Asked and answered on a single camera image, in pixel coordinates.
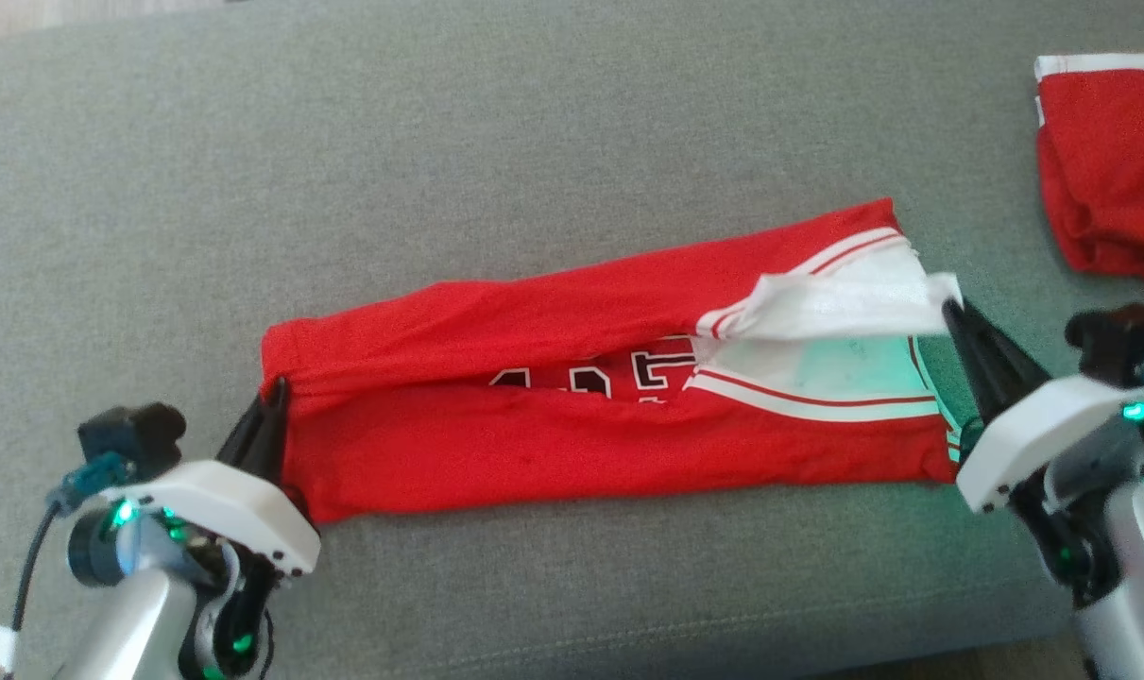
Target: gray fabric surface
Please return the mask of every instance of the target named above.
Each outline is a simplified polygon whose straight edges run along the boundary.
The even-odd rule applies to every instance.
[[[890,195],[1051,370],[1074,310],[1031,61],[1144,50],[1144,0],[257,0],[0,42],[0,620],[73,427],[162,400],[212,456],[270,323]],[[944,354],[944,341],[930,354]],[[939,370],[961,390],[952,361]],[[58,527],[22,678],[104,593]],[[273,599],[272,678],[778,677],[1050,632],[1022,531],[952,489],[368,516]]]

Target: printed number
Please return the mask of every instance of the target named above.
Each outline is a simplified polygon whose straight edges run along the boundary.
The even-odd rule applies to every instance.
[[[597,392],[598,395],[613,397],[610,389],[610,377],[597,366],[572,367],[567,371],[572,378],[572,392]]]
[[[635,365],[635,385],[639,390],[667,390],[668,379],[666,375],[651,373],[654,367],[694,365],[696,363],[693,354],[631,354],[631,364]]]
[[[529,367],[510,367],[502,370],[492,379],[488,385],[513,385],[514,387],[529,387]]]

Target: red stripe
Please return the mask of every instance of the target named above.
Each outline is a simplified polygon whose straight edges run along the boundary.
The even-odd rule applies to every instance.
[[[829,402],[826,400],[811,400],[808,396],[787,395],[786,392],[770,390],[769,387],[762,385],[753,385],[750,382],[744,382],[739,378],[731,378],[731,375],[722,375],[714,373],[713,370],[701,370],[699,375],[710,375],[710,378],[722,380],[723,382],[730,382],[732,385],[739,385],[740,387],[747,387],[748,390],[762,392],[770,397],[780,397],[780,400],[787,400],[791,402],[800,402],[801,404],[813,404],[817,406],[880,406],[885,404],[923,404],[927,402],[935,402],[932,396],[890,396],[887,400],[865,400],[860,402]]]
[[[716,321],[714,323],[714,326],[710,326],[710,335],[714,335],[714,337],[717,338],[718,337],[718,327],[723,325],[723,322],[726,322],[726,319],[731,318],[737,313],[739,313],[739,310],[736,310],[734,313],[728,313],[725,315],[720,316],[718,321]]]
[[[875,238],[874,240],[871,240],[869,244],[853,245],[852,248],[849,248],[849,250],[844,251],[843,253],[840,253],[835,258],[832,258],[831,260],[827,260],[827,262],[824,262],[819,267],[815,267],[813,270],[811,270],[811,274],[819,274],[820,271],[826,270],[826,268],[831,267],[833,262],[835,262],[840,258],[844,258],[844,256],[851,255],[853,253],[853,251],[860,251],[861,248],[869,248],[869,246],[873,246],[874,244],[881,244],[883,240],[890,240],[891,238],[901,238],[901,237],[903,237],[901,234],[887,234],[887,236],[882,236],[880,238]]]

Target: green led light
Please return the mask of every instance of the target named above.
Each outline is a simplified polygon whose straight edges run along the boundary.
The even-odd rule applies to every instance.
[[[1144,420],[1144,402],[1135,402],[1133,404],[1121,406],[1121,418],[1125,418],[1125,420],[1133,420],[1135,422]]]
[[[118,529],[122,524],[127,524],[128,521],[135,520],[135,515],[137,514],[138,509],[135,508],[135,504],[132,504],[130,500],[124,500],[114,509],[114,517],[111,524],[114,529]]]
[[[248,650],[252,649],[252,633],[247,633],[239,640],[231,642],[231,649],[238,655],[248,654]]]

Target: white fabric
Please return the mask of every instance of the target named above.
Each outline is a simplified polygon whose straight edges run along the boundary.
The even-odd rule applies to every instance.
[[[1111,70],[1144,70],[1144,55],[1048,55],[1033,62],[1033,77],[1042,78],[1056,73],[1111,72]]]
[[[956,276],[924,275],[904,242],[827,276],[762,276],[724,332],[780,341],[946,334],[942,306],[951,298],[962,300]]]
[[[956,277],[925,275],[895,229],[871,234],[812,267],[762,276],[700,324],[720,341],[685,386],[809,420],[939,413],[909,337],[947,332],[942,306],[962,300]]]

